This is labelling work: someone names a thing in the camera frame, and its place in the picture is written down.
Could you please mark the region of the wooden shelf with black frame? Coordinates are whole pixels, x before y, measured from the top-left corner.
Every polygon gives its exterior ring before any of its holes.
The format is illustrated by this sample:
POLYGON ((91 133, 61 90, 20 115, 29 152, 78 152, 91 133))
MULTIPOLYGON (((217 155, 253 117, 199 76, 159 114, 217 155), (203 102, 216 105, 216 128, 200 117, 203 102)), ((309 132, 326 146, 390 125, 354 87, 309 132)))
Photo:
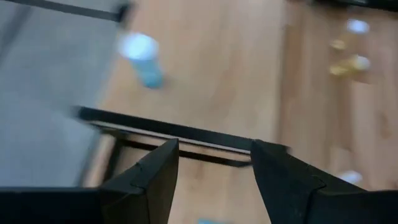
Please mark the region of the wooden shelf with black frame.
POLYGON ((159 43, 161 88, 118 58, 99 109, 277 139, 283 0, 136 0, 129 28, 159 43))

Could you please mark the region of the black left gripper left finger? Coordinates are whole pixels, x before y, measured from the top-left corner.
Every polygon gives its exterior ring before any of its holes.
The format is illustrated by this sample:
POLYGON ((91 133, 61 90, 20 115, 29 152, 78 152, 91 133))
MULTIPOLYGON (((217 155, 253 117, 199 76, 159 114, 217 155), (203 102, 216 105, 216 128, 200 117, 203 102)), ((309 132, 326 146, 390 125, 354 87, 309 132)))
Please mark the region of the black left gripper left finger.
POLYGON ((179 141, 171 139, 103 183, 104 224, 168 224, 178 163, 179 141))

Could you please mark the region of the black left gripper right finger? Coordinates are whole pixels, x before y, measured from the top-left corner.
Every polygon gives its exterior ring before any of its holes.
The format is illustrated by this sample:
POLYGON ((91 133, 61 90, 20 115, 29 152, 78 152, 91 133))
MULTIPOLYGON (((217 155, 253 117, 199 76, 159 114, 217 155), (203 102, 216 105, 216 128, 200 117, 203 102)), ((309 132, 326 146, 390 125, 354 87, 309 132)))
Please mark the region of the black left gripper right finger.
POLYGON ((364 191, 291 156, 287 150, 281 144, 258 139, 251 142, 252 168, 272 224, 307 224, 311 199, 318 190, 364 191))

